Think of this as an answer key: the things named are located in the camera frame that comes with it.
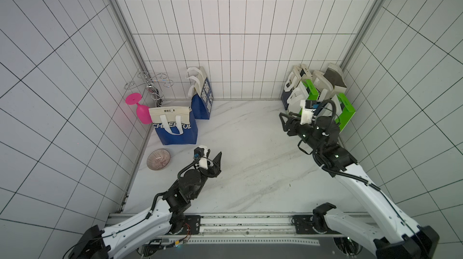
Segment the green white bag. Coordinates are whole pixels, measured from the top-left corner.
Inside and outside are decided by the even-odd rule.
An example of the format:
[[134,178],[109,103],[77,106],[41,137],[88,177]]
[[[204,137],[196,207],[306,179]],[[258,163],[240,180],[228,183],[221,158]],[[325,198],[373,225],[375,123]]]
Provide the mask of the green white bag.
[[318,101],[319,92],[313,85],[311,80],[304,80],[299,82],[298,86],[291,92],[288,103],[288,112],[300,113],[301,112],[301,101],[312,100]]
[[340,126],[340,130],[343,131],[356,113],[356,110],[344,93],[338,93],[330,99],[336,105],[335,122]]

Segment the navy beige small bag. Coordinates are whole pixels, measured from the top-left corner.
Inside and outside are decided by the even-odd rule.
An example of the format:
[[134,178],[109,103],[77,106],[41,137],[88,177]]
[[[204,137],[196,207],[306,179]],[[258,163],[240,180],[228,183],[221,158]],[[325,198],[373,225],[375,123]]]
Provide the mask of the navy beige small bag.
[[287,81],[283,85],[283,92],[281,100],[283,102],[284,109],[287,110],[289,106],[288,99],[293,90],[299,85],[301,81],[312,80],[312,72],[305,64],[294,65],[292,71],[288,75]]

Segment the large blue beige cheerful bag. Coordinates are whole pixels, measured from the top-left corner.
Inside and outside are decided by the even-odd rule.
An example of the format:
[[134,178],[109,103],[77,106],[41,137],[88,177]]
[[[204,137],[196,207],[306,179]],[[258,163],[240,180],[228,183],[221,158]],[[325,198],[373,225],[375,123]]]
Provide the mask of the large blue beige cheerful bag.
[[154,130],[163,145],[196,145],[198,127],[190,107],[150,108]]

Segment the blue beige takeout bag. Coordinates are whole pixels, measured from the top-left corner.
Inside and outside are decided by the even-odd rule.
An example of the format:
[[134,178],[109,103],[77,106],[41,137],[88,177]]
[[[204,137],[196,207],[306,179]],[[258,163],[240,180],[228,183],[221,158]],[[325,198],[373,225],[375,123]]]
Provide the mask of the blue beige takeout bag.
[[324,72],[313,71],[312,83],[319,92],[319,101],[331,99],[347,90],[342,69],[333,63],[329,63]]

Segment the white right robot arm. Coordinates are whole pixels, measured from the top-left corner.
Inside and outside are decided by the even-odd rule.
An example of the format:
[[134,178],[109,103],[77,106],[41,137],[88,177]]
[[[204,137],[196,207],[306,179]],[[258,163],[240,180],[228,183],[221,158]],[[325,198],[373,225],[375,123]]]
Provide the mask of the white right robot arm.
[[280,113],[283,131],[308,145],[317,166],[339,181],[377,224],[371,226],[324,203],[312,211],[318,234],[335,231],[369,250],[378,259],[431,259],[440,236],[403,212],[366,174],[357,159],[338,143],[340,121],[332,100],[302,101],[300,113]]

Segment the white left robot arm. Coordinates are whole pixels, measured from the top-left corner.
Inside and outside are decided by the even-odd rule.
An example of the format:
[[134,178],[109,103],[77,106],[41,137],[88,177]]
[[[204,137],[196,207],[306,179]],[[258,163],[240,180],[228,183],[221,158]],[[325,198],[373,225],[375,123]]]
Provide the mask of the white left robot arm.
[[184,212],[198,198],[209,178],[221,173],[222,153],[210,159],[205,146],[194,150],[194,160],[178,174],[172,186],[155,195],[146,210],[104,229],[89,228],[63,255],[64,259],[122,259],[151,239],[179,232]]

